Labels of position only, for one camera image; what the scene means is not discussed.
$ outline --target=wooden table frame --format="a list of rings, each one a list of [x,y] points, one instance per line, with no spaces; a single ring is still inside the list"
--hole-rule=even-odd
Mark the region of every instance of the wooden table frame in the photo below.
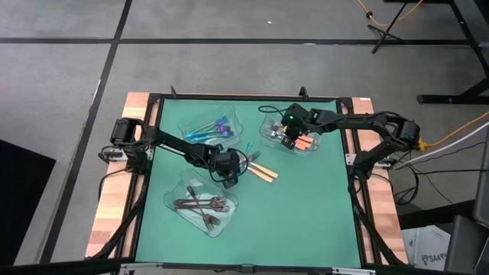
[[[338,109],[343,113],[364,114],[373,113],[374,109],[370,99],[366,98],[326,98],[314,97],[309,98],[307,94],[301,96],[273,96],[273,95],[203,95],[203,94],[180,94],[177,95],[172,90],[171,95],[150,94],[148,92],[130,92],[126,98],[125,107],[122,112],[122,117],[139,118],[145,120],[149,125],[158,125],[161,117],[161,100],[164,97],[177,97],[178,99],[234,99],[246,100],[251,97],[255,100],[284,100],[284,101],[325,101],[327,99],[336,100]],[[136,138],[139,137],[140,131],[136,133]],[[362,150],[370,150],[380,143],[380,138],[373,131],[350,131],[342,132],[345,144],[345,151],[349,153],[355,152],[355,147]],[[118,161],[108,165],[107,172],[120,170],[125,167],[126,162]],[[381,168],[374,168],[373,173],[388,178],[387,171]],[[130,173],[122,172],[110,176],[105,180],[102,196],[99,201],[95,220],[92,227],[86,256],[92,256],[103,247],[115,230],[121,224],[123,218],[128,214],[134,202],[138,199],[143,186],[147,187],[148,179],[144,176],[133,176]],[[362,183],[356,181],[357,188]],[[390,184],[381,177],[372,176],[368,181],[363,183],[362,192],[358,194],[358,199],[365,209],[366,213],[373,218],[374,225],[379,234],[382,236],[387,246],[395,253],[395,255],[407,263],[407,255],[404,248],[402,234],[400,232],[400,224],[397,218],[396,206],[392,196]],[[119,242],[119,245],[111,253],[110,257],[130,257],[135,254],[137,245],[138,229],[140,227],[142,215],[131,223],[125,233],[124,241]],[[360,222],[355,216],[355,226],[360,226]],[[371,238],[365,227],[361,225],[361,230],[358,230],[362,236],[363,242],[359,242],[359,252],[361,262],[364,264],[376,263],[387,264],[385,259],[379,254],[378,249],[372,246]]]

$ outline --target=concrete floor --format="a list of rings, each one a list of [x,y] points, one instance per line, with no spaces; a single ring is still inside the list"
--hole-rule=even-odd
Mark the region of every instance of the concrete floor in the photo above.
[[[0,37],[113,37],[124,2],[3,1]],[[400,7],[380,0],[364,3],[382,22]],[[489,40],[489,25],[474,2],[457,4],[475,37]],[[139,0],[131,6],[123,37],[377,38],[367,24],[355,0]],[[407,39],[464,38],[447,5],[422,5],[392,32]],[[310,95],[370,97],[376,110],[415,119],[426,141],[437,141],[487,111],[482,105],[416,102],[418,94],[459,94],[482,79],[470,48],[382,47],[375,55],[370,51],[370,46],[119,46],[53,260],[83,259],[99,180],[106,171],[96,154],[108,144],[127,92],[169,92],[173,85],[178,92],[295,95],[305,86]],[[107,53],[108,45],[0,44],[0,138],[57,160],[17,264],[39,258]],[[483,139],[479,134],[466,144]],[[419,168],[478,167],[480,157],[481,147],[476,147]],[[414,184],[408,171],[390,175],[396,191]],[[460,202],[474,197],[478,175],[431,178],[450,200]],[[413,203],[422,209],[448,204],[423,178]]]

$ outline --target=green tabletop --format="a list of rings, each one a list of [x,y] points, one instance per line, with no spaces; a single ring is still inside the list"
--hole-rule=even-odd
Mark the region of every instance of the green tabletop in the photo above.
[[[163,197],[190,165],[177,154],[157,148],[144,208],[137,262],[180,264],[255,264],[295,267],[360,267],[351,200],[347,190],[345,155],[339,131],[322,136],[308,157],[266,147],[259,127],[260,105],[286,108],[292,102],[209,101],[165,99],[160,129],[181,138],[182,117],[232,104],[244,131],[233,147],[261,152],[257,163],[279,173],[272,183],[253,173],[240,176],[228,189],[238,208],[225,230],[210,238],[166,208]],[[335,102],[299,102],[304,108],[336,112]],[[207,171],[195,168],[209,178]]]

